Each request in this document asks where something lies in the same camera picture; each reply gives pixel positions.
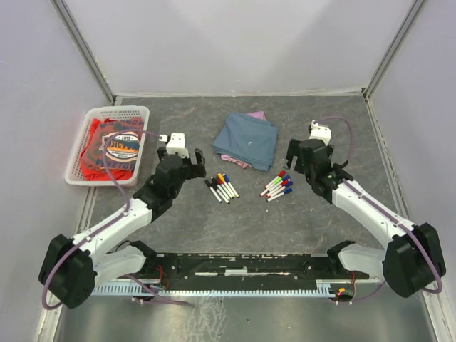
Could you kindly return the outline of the blue folded cloth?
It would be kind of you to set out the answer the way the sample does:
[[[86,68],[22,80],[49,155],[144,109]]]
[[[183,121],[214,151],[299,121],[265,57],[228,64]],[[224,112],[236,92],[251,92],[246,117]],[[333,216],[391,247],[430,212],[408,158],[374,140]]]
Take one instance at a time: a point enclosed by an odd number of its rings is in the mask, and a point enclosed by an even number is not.
[[[268,120],[245,113],[229,113],[225,124],[212,143],[214,151],[268,171],[274,164],[279,129]]]

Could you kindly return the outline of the yellow cap marker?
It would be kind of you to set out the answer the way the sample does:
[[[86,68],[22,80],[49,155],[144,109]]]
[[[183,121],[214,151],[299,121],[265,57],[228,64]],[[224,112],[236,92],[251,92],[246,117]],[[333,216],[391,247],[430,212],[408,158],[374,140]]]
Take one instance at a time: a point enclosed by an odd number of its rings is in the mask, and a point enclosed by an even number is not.
[[[221,180],[222,184],[224,185],[225,187],[225,190],[229,193],[229,195],[231,196],[231,198],[236,198],[237,196],[235,195],[235,193],[231,190],[230,186],[228,185],[228,183],[226,182],[225,178],[224,178],[224,175],[222,173],[219,173],[218,174],[218,177],[219,179]]]

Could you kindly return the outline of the pink folded cloth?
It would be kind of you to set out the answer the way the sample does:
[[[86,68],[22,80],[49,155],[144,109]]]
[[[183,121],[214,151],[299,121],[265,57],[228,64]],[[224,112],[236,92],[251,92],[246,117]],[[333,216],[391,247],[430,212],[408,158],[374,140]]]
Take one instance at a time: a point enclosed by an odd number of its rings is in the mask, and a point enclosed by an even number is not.
[[[257,112],[252,112],[252,113],[247,113],[248,116],[259,119],[259,120],[266,120],[266,116],[263,111],[257,111]],[[242,169],[247,169],[248,167],[251,167],[250,164],[242,162],[241,160],[238,160],[232,156],[229,155],[221,155],[221,159],[228,161],[228,162],[233,162],[236,165],[240,166]]]

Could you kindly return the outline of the red cap marker left group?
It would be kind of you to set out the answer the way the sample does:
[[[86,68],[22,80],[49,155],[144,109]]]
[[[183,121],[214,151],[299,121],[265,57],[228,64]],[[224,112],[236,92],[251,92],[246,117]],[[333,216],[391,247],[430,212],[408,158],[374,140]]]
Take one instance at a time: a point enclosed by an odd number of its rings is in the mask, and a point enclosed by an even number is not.
[[[228,189],[228,187],[224,184],[224,182],[222,181],[222,179],[220,178],[220,176],[217,176],[217,177],[216,177],[216,181],[217,181],[218,185],[220,186],[221,190],[224,191],[224,193],[225,193],[225,195],[227,196],[227,198],[233,199],[233,198],[234,198],[234,195],[230,192],[230,190]]]

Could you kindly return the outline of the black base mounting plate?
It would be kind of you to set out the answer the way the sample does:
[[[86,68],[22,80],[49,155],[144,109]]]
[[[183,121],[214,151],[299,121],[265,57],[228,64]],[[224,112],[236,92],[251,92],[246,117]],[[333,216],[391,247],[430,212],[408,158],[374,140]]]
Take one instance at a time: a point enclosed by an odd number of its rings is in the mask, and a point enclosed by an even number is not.
[[[291,273],[307,279],[367,280],[369,275],[345,270],[334,256],[327,254],[156,254],[133,274],[138,279],[165,280],[203,274]]]

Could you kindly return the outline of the blue cap marker left group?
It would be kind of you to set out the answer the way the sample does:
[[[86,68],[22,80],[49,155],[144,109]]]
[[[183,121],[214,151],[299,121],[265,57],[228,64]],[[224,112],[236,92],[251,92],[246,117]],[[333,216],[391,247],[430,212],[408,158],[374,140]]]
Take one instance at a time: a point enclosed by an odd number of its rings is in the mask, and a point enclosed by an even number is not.
[[[232,191],[232,193],[234,194],[234,196],[236,198],[240,198],[239,193],[235,190],[235,188],[232,185],[232,183],[230,182],[228,176],[226,174],[223,174],[223,178],[224,178],[224,181],[227,183],[228,187],[230,188],[230,190]]]

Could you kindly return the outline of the white plastic basket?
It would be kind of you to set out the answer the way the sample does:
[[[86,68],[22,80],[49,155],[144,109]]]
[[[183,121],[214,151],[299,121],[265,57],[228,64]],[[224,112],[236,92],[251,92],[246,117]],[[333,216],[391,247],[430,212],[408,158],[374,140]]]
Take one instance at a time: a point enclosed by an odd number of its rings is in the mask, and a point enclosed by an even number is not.
[[[150,111],[145,106],[108,106],[89,110],[70,153],[65,181],[70,185],[112,186],[107,165],[124,187],[138,183]]]

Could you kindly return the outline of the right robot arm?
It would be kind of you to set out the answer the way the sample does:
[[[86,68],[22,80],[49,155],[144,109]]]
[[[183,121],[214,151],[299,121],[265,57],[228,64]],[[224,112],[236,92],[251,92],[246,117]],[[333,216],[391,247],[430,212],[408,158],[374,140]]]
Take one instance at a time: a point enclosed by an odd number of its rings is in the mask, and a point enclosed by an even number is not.
[[[329,275],[340,279],[350,271],[360,271],[384,280],[403,298],[418,291],[441,293],[446,266],[436,228],[428,223],[415,224],[388,209],[366,192],[344,166],[333,163],[332,154],[332,145],[321,139],[292,139],[286,166],[304,175],[316,195],[352,216],[381,247],[340,244],[336,254],[326,260]]]

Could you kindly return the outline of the red printed t-shirt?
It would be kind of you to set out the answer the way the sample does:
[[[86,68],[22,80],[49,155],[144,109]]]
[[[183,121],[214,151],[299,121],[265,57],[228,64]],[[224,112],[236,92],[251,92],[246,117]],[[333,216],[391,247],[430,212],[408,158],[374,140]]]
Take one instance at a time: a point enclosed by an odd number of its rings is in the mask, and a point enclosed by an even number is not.
[[[133,176],[138,158],[144,121],[140,117],[127,120],[92,120],[88,143],[80,154],[81,171],[87,181],[107,181],[104,162],[116,180]]]

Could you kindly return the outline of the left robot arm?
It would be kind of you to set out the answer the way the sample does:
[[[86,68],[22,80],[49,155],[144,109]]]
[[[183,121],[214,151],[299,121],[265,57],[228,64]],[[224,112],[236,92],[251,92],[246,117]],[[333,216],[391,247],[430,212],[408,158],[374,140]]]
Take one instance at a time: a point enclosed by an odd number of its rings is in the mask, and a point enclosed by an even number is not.
[[[186,180],[206,177],[205,158],[195,150],[196,160],[158,149],[160,162],[155,174],[126,204],[108,218],[73,237],[54,237],[47,248],[38,280],[43,284],[42,305],[53,307],[47,295],[53,294],[69,309],[80,306],[94,288],[118,277],[138,274],[153,276],[157,270],[155,252],[142,242],[125,249],[112,248],[133,232],[147,226],[171,208]]]

